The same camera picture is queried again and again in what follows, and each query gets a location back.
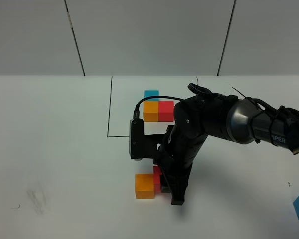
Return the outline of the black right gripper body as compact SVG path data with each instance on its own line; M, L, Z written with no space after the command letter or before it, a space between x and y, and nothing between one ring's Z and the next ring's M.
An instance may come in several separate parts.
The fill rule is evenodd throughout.
M187 180L193 161L207 139L206 134L188 138L177 125L169 125L158 150L156 164L166 181Z

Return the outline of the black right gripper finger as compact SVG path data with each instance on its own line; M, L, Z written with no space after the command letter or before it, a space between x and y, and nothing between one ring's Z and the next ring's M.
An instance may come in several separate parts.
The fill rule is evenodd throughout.
M192 165L178 171L164 171L164 177L172 195L172 205L183 205L191 169Z
M166 181L165 176L161 173L159 175L159 178L160 178L160 192L161 193L170 193L170 188Z

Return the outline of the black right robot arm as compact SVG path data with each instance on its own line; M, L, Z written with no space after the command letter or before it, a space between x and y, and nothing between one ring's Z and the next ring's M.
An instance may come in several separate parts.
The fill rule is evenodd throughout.
M193 83L188 88L194 96L175 105L175 124L167 128L157 161L172 204L184 203L193 161L209 136L238 144L265 141L299 154L298 110L275 109L257 98L225 96Z

